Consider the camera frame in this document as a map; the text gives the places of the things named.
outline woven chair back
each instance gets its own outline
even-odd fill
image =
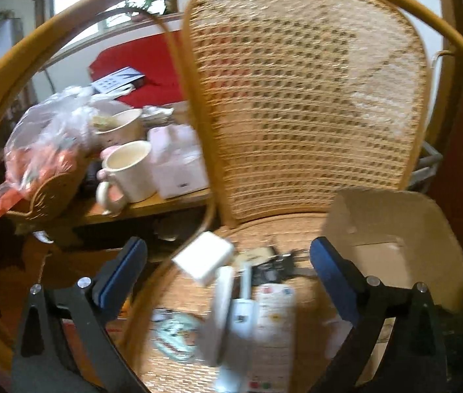
[[[183,44],[227,224],[326,211],[339,188],[408,184],[430,72],[397,8],[381,0],[191,0]]]

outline blue pad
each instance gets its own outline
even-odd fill
[[[340,317],[355,326],[359,321],[357,295],[363,292],[364,276],[324,236],[312,241],[309,259]]]
[[[146,242],[133,236],[115,259],[101,267],[95,278],[92,299],[100,309],[100,317],[104,322],[117,318],[146,260]]]

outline white cup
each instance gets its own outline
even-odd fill
[[[95,133],[100,140],[102,149],[142,139],[144,137],[144,129],[140,115],[142,115],[141,109],[128,109],[113,115],[119,126],[111,130],[97,131]]]
[[[106,210],[117,213],[129,202],[140,202],[156,191],[150,167],[151,144],[144,140],[123,144],[102,163],[107,181],[97,187],[97,202]],[[109,197],[110,184],[123,194],[116,202]]]

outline red cloth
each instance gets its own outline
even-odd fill
[[[180,31],[173,31],[180,41]],[[89,66],[92,81],[129,66],[146,76],[145,84],[118,100],[141,108],[146,104],[184,101],[164,34],[151,35],[110,47]]]

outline wooden table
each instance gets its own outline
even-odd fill
[[[44,223],[29,223],[23,225],[22,230],[46,231],[50,238],[58,239],[56,242],[60,247],[79,246],[80,240],[72,230],[74,227],[201,207],[206,205],[210,196],[210,189],[202,189],[170,199],[162,199],[158,194],[154,194],[141,202],[128,205],[116,215],[106,213],[94,198],[76,199],[58,218]]]

